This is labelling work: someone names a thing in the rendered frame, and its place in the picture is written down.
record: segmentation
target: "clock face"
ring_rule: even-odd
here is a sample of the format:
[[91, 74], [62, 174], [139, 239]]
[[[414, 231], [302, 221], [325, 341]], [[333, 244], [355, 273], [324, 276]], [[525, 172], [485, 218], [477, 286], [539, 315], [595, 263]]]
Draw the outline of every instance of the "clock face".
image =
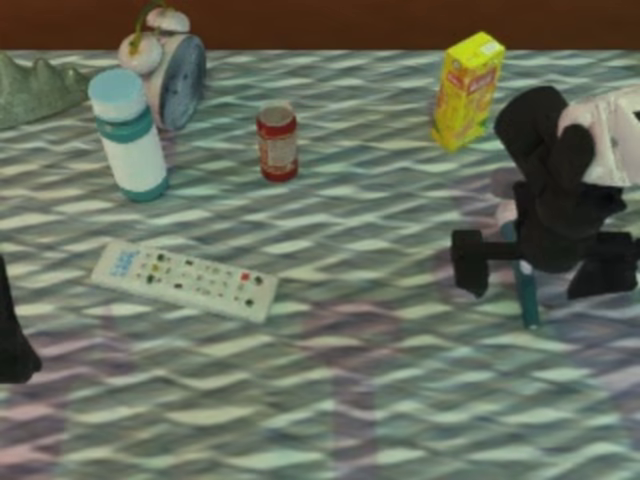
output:
[[160, 116], [169, 130], [180, 130], [191, 119], [202, 98], [206, 55], [198, 37], [187, 36], [173, 52], [160, 96]]

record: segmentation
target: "black sculpture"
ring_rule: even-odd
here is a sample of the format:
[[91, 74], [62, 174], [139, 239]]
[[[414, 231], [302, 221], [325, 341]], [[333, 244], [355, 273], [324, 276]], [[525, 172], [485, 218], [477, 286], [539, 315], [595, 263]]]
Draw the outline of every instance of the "black sculpture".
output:
[[[547, 273], [581, 264], [570, 299], [636, 288], [640, 241], [627, 232], [601, 231], [607, 218], [626, 209], [623, 189], [583, 181], [596, 144], [580, 124], [558, 136], [567, 106], [560, 92], [544, 86], [519, 95], [498, 115], [495, 133], [524, 177], [513, 185], [516, 240], [485, 242], [480, 231], [454, 231], [451, 259], [459, 288], [483, 296], [489, 260], [524, 260]], [[635, 122], [640, 113], [633, 113]]]
[[42, 361], [16, 317], [6, 266], [0, 256], [0, 384], [27, 383], [40, 370]]

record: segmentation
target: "brown wall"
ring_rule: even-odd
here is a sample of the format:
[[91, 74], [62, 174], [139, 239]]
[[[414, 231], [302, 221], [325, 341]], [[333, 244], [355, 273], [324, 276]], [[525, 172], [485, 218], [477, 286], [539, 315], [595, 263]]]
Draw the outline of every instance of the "brown wall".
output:
[[[0, 0], [0, 49], [113, 49], [145, 0]], [[640, 0], [173, 0], [211, 49], [640, 49]]]

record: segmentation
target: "white remote control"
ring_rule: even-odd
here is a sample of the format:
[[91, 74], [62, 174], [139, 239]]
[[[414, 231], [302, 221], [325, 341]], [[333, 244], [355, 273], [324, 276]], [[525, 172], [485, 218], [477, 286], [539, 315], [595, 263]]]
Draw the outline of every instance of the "white remote control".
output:
[[273, 275], [178, 255], [121, 240], [110, 242], [91, 274], [103, 287], [264, 322], [278, 287]]

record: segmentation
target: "juice box top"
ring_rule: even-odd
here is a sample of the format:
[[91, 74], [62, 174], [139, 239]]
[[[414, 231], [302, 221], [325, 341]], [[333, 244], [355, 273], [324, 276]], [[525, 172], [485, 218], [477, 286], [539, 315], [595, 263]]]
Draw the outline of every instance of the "juice box top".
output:
[[488, 60], [502, 55], [504, 45], [498, 43], [491, 35], [484, 32], [456, 43], [447, 53], [467, 68], [479, 67]]

